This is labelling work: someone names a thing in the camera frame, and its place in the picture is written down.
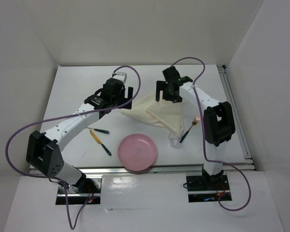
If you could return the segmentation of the cream cloth placemat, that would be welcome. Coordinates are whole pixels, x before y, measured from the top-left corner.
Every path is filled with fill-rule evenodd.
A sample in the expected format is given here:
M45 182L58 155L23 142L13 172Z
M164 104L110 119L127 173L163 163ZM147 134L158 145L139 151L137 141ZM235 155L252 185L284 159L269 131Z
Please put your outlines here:
M179 134L184 130L181 104L166 100L157 102L154 93L133 102L131 109L121 109L121 114Z

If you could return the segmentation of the gold spoon green handle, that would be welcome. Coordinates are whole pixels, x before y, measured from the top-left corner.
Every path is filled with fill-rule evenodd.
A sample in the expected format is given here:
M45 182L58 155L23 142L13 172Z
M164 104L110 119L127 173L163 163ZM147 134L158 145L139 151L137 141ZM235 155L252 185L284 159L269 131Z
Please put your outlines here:
M102 129L95 129L95 128L91 128L91 127L87 127L87 129L93 130L93 131L97 131L100 133L104 133L104 134L109 134L110 132L108 130L102 130Z

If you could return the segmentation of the pink plastic plate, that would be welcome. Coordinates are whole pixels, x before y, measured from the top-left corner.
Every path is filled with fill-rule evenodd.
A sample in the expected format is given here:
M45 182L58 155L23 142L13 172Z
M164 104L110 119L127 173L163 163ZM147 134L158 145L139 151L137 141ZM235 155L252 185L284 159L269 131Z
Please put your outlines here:
M128 135L120 142L117 154L123 167L140 172L155 162L158 150L150 137L136 133Z

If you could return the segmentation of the clear plastic cup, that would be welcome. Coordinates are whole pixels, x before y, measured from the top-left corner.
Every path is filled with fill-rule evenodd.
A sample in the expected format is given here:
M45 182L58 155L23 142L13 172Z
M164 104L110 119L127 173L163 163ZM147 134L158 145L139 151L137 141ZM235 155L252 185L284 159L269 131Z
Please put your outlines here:
M169 136L169 145L171 147L178 147L180 145L181 135L176 131L172 131Z

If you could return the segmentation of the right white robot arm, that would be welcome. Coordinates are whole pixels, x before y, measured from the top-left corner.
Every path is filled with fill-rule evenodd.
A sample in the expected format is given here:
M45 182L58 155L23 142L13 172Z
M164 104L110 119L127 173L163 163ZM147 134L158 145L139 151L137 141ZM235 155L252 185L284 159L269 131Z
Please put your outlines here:
M172 66L162 71L164 81L156 82L157 102L164 99L179 103L183 99L195 106L203 116L203 150L206 152L202 175L195 186L215 190L223 179L223 160L227 142L235 133L232 106L229 102L219 102L192 84L188 76L181 77Z

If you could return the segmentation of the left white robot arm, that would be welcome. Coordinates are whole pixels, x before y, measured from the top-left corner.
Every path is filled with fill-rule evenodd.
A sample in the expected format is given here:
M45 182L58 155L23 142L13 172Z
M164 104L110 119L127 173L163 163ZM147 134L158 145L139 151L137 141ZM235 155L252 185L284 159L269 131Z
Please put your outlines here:
M79 169L66 163L61 153L74 137L110 113L113 108L127 103L125 108L131 109L133 88L125 87L126 80L126 73L114 73L102 88L85 99L74 117L45 132L34 131L29 137L26 161L45 177L63 180L75 193L94 190L94 182Z

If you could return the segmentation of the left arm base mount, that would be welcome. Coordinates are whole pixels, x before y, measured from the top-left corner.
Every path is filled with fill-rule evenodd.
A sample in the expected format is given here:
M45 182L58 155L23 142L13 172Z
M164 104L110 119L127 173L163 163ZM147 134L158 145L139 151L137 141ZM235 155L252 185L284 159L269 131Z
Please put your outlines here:
M102 176L92 175L89 177L94 182L95 188L85 187L85 192L79 192L76 188L68 186L67 196L69 205L82 205L85 201L87 201L88 205L98 205L101 203Z

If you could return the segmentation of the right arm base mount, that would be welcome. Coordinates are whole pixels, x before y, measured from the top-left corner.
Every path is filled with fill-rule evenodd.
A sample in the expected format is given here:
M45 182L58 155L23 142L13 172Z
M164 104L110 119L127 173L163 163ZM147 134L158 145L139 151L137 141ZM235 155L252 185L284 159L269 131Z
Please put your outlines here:
M217 202L219 197L221 197L221 201L232 201L226 175L223 175L221 180L211 185L207 185L200 175L186 176L183 188L188 191L189 203Z

